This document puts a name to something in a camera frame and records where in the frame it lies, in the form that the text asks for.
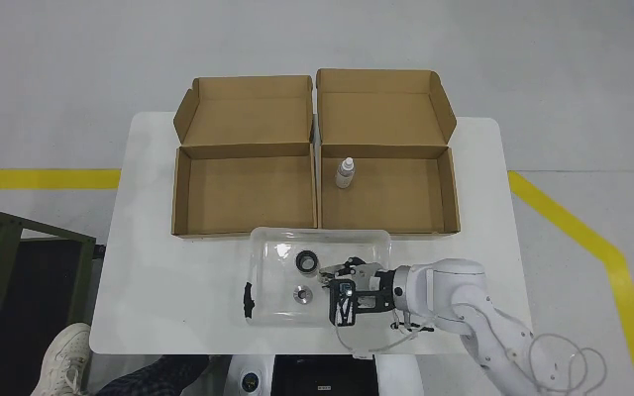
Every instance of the black rubber ring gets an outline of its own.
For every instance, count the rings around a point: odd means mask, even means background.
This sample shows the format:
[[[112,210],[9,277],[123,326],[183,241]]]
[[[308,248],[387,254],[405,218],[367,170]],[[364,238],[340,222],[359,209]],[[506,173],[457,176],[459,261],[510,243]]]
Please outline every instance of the black rubber ring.
[[[304,267],[302,267],[302,262],[304,260],[304,258],[306,257],[310,257],[313,260],[313,266],[311,266],[310,268],[306,269]],[[319,260],[317,259],[317,254],[315,254],[314,252],[310,251],[310,250],[303,250],[301,251],[297,257],[295,258],[295,265],[297,266],[297,269],[299,269],[299,272],[301,273],[312,273],[315,271],[315,269],[317,269],[317,265],[319,264]]]

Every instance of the white table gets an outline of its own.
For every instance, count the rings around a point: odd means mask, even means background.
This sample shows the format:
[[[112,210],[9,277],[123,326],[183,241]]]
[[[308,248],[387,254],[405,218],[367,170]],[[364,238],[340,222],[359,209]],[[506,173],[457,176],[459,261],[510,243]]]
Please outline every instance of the white table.
[[[248,237],[184,240],[170,231],[173,113],[141,113],[130,128],[90,334],[98,353],[345,353],[334,328],[261,328],[244,318]],[[392,264],[464,257],[486,268],[498,308],[530,326],[499,127],[459,118],[451,139],[462,230],[393,237]],[[354,346],[402,337],[385,328],[342,330]],[[458,336],[423,333],[390,353],[465,353]]]

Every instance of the bottle cap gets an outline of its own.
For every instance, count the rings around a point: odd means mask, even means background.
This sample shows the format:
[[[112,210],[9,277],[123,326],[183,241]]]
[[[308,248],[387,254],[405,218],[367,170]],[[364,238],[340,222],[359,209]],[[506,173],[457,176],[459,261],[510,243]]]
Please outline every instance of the bottle cap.
[[[341,166],[344,170],[353,170],[355,168],[355,162],[352,158],[348,157],[342,162]]]

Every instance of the white bottle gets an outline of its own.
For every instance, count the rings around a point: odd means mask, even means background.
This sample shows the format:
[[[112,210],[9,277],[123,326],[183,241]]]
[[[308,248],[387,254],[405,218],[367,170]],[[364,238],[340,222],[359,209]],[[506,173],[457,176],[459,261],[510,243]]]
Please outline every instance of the white bottle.
[[[335,183],[337,187],[346,188],[353,181],[355,175],[355,162],[352,158],[348,157],[343,160],[337,168],[337,175],[335,176]]]

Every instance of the pants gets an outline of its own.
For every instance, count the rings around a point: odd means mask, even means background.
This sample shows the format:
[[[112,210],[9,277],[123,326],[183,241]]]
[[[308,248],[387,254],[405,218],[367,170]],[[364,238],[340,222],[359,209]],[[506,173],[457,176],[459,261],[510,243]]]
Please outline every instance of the pants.
[[[96,396],[178,396],[209,365],[205,355],[165,355],[147,367],[115,379]]]

